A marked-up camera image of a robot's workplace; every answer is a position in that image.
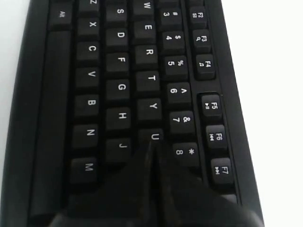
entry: keyboard frame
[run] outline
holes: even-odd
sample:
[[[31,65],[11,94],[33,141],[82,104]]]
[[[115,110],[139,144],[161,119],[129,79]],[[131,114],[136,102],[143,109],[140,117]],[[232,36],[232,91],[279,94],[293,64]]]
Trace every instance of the keyboard frame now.
[[[223,120],[239,204],[255,211],[262,219],[221,0],[205,2],[220,86],[204,81],[191,84],[193,103],[197,101],[199,90],[207,92],[216,88],[221,91]],[[50,0],[31,0],[29,5],[9,122],[1,196],[2,227],[28,226],[49,4]],[[189,65],[189,71],[193,71],[192,65]],[[196,120],[196,126],[201,128],[199,120]]]

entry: keyboard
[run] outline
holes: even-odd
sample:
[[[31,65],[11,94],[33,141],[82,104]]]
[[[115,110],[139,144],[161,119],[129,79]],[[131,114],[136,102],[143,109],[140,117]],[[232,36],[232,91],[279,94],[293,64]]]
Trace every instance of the keyboard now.
[[[205,187],[262,218],[221,1],[32,0],[3,226],[44,226],[161,140]]]

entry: white surface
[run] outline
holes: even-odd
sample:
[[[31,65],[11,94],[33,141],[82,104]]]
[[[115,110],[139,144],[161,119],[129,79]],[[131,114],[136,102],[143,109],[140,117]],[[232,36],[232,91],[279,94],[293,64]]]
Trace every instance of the white surface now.
[[[0,0],[1,170],[28,2]],[[222,2],[265,224],[299,226],[303,204],[302,1]]]

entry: space bar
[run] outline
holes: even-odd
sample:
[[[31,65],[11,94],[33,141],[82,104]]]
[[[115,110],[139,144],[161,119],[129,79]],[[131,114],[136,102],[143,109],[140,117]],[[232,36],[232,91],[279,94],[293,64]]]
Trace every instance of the space bar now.
[[[37,131],[31,217],[52,214],[62,205],[70,54],[71,33],[49,33]]]

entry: white background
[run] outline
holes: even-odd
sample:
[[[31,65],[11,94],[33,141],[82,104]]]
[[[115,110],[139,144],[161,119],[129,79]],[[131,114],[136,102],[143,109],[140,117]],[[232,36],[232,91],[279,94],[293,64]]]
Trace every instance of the white background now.
[[[28,2],[0,0],[0,175]],[[302,1],[222,3],[265,224],[302,226]]]

